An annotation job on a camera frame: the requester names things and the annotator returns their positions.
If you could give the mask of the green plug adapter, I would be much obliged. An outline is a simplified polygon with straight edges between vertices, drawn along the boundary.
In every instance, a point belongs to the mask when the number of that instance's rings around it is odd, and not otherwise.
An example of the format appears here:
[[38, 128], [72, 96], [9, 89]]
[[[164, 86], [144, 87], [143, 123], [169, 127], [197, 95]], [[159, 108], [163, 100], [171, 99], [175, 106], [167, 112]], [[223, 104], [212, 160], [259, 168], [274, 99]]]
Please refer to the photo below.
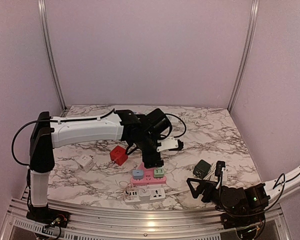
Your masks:
[[163, 168], [155, 168], [153, 170], [153, 177], [155, 179], [160, 179], [165, 176], [165, 170]]

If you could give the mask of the dark green charger plug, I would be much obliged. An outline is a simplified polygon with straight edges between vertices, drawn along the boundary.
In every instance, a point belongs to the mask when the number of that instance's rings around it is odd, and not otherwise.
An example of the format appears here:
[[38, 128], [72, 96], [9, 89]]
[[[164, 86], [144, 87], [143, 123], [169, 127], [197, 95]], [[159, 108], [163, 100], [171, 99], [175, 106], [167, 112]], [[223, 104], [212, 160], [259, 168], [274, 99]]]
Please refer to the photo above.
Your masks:
[[211, 164], [201, 159], [194, 167], [192, 173], [199, 179], [204, 179], [211, 169]]

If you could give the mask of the pink triangular power socket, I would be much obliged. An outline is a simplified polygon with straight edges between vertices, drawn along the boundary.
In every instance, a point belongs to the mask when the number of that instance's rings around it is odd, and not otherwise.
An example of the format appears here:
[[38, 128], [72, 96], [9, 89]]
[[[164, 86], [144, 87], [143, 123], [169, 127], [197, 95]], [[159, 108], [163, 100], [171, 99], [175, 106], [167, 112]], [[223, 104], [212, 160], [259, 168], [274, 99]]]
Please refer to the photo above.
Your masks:
[[160, 185], [167, 182], [166, 176], [162, 178], [154, 178], [154, 169], [156, 168], [145, 168], [142, 162], [137, 169], [144, 171], [144, 177], [140, 180], [135, 180], [133, 177], [130, 178], [130, 183], [134, 186], [146, 186], [146, 185]]

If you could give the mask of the light blue charger plug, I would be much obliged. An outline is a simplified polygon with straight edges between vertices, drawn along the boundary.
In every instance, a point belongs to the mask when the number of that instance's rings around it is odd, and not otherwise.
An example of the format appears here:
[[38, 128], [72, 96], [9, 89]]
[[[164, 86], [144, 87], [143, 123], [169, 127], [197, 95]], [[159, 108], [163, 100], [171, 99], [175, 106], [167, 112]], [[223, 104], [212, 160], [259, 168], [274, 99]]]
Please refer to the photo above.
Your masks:
[[144, 171], [142, 169], [133, 169], [132, 178], [134, 180], [142, 180], [144, 178]]

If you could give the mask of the red cube socket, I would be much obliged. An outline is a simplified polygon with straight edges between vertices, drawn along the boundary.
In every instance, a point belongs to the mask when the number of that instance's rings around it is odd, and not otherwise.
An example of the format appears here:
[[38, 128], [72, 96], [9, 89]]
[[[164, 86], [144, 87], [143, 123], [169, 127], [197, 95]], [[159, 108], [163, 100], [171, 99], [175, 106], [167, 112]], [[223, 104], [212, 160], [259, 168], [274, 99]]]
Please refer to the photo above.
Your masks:
[[126, 149], [119, 145], [117, 145], [113, 150], [111, 150], [109, 155], [111, 161], [117, 164], [118, 166], [122, 166], [128, 159]]

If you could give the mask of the white charger plug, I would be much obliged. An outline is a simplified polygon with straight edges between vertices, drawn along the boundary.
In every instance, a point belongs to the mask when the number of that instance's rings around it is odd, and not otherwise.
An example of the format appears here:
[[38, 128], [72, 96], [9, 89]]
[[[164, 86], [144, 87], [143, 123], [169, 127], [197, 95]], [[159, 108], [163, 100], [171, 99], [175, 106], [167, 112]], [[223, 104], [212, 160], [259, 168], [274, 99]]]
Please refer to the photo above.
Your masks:
[[151, 196], [151, 190], [150, 189], [140, 189], [138, 194], [141, 198], [149, 198]]

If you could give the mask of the long white colourful power strip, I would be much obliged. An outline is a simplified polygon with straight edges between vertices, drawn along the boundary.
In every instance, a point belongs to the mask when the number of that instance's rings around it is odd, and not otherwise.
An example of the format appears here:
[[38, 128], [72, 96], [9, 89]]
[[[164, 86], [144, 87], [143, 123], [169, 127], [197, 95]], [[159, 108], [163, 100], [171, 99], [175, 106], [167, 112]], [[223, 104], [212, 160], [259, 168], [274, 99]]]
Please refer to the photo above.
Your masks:
[[168, 115], [168, 119], [170, 120], [171, 123], [174, 124], [181, 124], [184, 122], [186, 125], [188, 124], [195, 124], [195, 125], [200, 125], [201, 122], [197, 118], [193, 118], [190, 116], [175, 116], [175, 115]]

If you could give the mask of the white power strip with USB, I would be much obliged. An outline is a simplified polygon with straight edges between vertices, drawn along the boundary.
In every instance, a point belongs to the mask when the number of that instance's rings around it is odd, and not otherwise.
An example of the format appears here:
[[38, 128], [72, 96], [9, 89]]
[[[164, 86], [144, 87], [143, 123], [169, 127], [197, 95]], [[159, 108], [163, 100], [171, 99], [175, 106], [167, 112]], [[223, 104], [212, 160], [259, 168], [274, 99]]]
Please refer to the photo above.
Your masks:
[[127, 205], [149, 204], [161, 202], [166, 198], [163, 188], [157, 189], [136, 189], [127, 193], [124, 202]]

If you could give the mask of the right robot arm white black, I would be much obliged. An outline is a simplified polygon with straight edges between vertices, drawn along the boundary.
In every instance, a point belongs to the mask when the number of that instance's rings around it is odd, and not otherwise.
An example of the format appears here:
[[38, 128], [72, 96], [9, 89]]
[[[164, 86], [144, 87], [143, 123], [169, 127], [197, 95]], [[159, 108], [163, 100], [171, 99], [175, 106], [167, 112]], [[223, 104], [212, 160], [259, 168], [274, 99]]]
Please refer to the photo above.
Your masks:
[[226, 186], [227, 168], [218, 161], [214, 175], [217, 181], [188, 178], [186, 180], [193, 198], [202, 196], [203, 203], [213, 203], [222, 212], [223, 225], [249, 225], [265, 219], [265, 212], [289, 193], [300, 189], [300, 165], [277, 179], [259, 183], [249, 188]]

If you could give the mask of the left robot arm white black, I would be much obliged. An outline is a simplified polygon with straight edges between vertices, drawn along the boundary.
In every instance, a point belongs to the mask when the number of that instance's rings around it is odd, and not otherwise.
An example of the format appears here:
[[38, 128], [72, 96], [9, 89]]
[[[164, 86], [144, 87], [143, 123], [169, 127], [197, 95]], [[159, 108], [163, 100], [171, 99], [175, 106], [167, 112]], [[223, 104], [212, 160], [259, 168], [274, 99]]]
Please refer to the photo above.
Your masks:
[[48, 207], [48, 183], [55, 167], [55, 148], [91, 141], [124, 141], [128, 147], [141, 150], [144, 167], [162, 167], [161, 152], [176, 149], [178, 140], [165, 130], [172, 130], [167, 115], [159, 108], [148, 114], [133, 111], [112, 110], [101, 116], [52, 117], [48, 111], [41, 112], [37, 120], [22, 126], [34, 125], [30, 136], [28, 183], [30, 184], [29, 211], [43, 223], [53, 219]]

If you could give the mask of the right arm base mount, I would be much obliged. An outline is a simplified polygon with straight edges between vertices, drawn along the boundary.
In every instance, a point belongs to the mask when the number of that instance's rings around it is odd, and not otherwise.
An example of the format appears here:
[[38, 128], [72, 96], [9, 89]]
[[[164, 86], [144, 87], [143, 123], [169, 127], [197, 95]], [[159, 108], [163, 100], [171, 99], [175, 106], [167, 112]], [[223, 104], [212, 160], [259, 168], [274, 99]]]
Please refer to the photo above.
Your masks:
[[220, 215], [220, 221], [225, 230], [235, 229], [240, 240], [255, 240], [265, 228], [265, 215], [234, 217], [227, 213]]

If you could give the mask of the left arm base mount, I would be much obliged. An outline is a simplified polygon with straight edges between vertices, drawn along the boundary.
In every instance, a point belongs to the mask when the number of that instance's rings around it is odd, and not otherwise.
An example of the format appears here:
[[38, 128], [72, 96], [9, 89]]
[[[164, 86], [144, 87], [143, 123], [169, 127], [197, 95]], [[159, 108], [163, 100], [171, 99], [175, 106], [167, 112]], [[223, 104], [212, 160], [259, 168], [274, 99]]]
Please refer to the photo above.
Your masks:
[[70, 213], [49, 208], [48, 212], [44, 212], [41, 215], [28, 211], [26, 218], [34, 222], [33, 231], [40, 237], [59, 239], [62, 237], [63, 230], [67, 228]]

